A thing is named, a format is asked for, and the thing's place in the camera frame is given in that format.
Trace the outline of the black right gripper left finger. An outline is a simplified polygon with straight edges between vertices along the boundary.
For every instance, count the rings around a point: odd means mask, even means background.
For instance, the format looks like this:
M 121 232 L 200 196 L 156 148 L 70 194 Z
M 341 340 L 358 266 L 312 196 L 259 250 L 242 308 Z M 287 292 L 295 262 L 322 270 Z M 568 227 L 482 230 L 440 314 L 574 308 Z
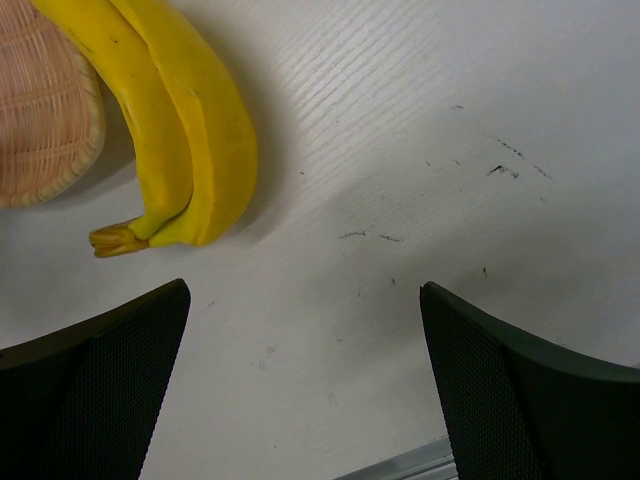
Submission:
M 190 304 L 176 279 L 2 349 L 2 478 L 138 478 Z

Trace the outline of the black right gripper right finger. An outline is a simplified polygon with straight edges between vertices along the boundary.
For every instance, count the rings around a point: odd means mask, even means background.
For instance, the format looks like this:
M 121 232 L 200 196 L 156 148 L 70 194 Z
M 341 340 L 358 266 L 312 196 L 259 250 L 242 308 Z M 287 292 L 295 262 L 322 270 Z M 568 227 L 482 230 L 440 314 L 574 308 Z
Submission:
M 551 343 L 433 282 L 420 308 L 459 478 L 638 478 L 638 369 Z

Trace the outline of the yellow fake banana bunch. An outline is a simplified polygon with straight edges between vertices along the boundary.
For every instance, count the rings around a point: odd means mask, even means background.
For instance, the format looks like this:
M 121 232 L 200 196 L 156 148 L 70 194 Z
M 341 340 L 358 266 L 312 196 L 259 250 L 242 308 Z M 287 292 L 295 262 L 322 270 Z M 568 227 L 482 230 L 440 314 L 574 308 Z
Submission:
M 141 216 L 93 231 L 99 258 L 208 245 L 249 206 L 254 125 L 210 45 L 169 1 L 39 1 L 114 94 L 134 143 Z

